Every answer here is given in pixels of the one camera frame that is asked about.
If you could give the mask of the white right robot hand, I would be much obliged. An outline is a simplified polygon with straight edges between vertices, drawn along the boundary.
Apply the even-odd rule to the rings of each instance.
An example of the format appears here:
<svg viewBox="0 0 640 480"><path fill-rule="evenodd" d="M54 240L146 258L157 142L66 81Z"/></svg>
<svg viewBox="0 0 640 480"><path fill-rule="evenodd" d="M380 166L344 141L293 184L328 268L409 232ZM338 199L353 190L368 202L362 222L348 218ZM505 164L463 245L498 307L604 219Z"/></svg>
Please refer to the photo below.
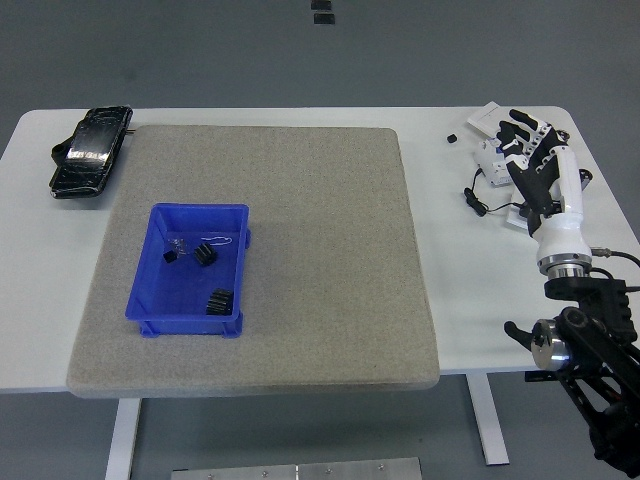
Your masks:
<svg viewBox="0 0 640 480"><path fill-rule="evenodd" d="M582 179L577 156L548 122L512 109L497 138L508 173L529 207L529 235L538 242L544 275L561 265L587 270L591 250L583 233Z"/></svg>

